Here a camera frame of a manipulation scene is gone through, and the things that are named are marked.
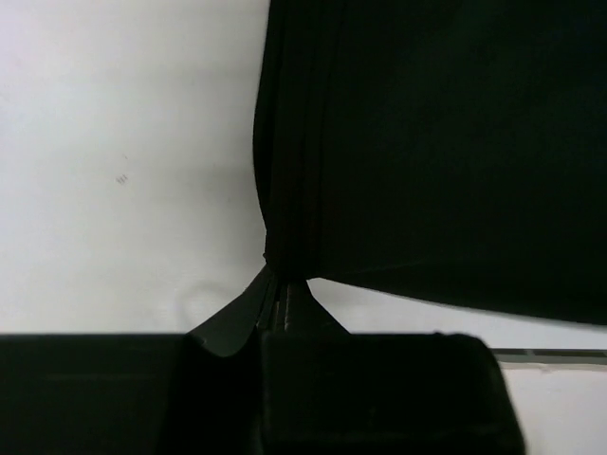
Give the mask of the black t-shirt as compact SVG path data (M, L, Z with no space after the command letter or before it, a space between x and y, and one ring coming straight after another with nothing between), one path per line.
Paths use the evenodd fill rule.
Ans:
M283 281L606 322L602 1L273 1L253 160Z

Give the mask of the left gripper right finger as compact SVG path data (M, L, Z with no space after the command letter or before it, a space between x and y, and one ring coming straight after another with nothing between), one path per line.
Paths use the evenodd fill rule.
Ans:
M306 281L281 287L279 330L302 336L347 336L343 327L313 296Z

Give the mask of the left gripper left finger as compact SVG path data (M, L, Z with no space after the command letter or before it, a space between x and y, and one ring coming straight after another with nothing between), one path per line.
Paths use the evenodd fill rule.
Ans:
M255 331L267 297L273 300L274 274L267 268L227 306L189 332L189 337L211 355L233 356Z

